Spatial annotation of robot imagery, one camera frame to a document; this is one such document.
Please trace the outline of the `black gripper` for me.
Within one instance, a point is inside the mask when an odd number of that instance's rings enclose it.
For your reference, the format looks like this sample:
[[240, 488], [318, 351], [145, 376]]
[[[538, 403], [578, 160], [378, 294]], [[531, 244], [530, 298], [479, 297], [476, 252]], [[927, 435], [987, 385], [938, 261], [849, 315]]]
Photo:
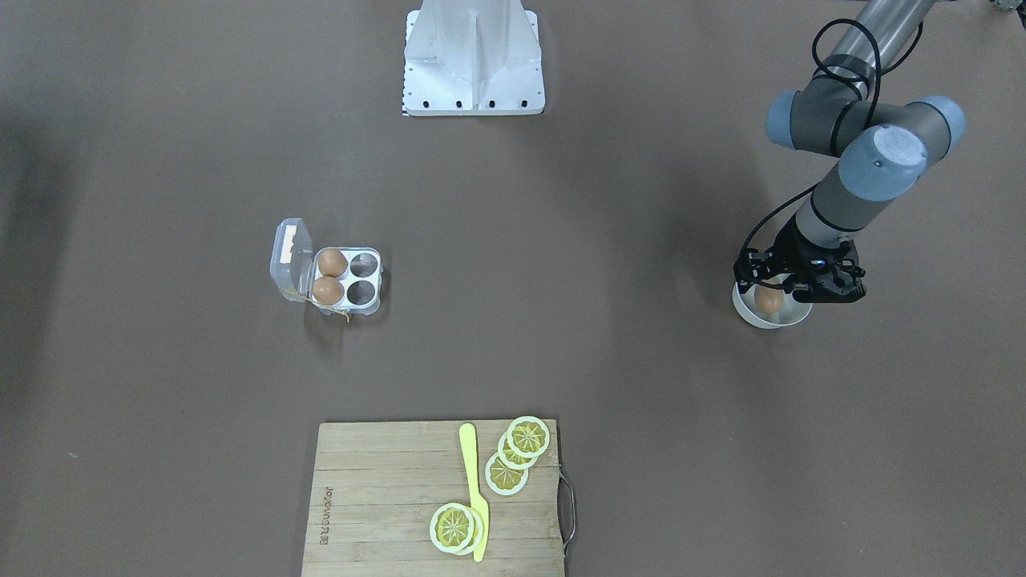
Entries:
[[783, 284], [798, 302], [847, 304], [866, 295], [862, 283], [866, 273], [853, 240], [842, 240], [836, 248], [814, 244], [792, 216], [774, 238], [770, 252], [770, 271], [786, 275]]

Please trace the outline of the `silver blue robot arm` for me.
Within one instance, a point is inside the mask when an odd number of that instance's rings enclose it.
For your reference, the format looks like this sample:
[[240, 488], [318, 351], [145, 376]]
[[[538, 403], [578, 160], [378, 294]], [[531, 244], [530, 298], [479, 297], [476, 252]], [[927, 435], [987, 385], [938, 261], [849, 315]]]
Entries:
[[844, 34], [830, 54], [813, 51], [816, 72], [802, 91], [777, 97], [765, 132], [783, 147], [834, 157], [772, 248], [743, 248], [737, 285], [770, 284], [802, 303], [864, 297], [865, 272], [854, 241], [963, 138], [966, 117], [952, 99], [930, 95], [904, 106], [879, 101], [887, 73], [919, 43], [931, 1], [869, 1], [857, 18], [832, 22]]

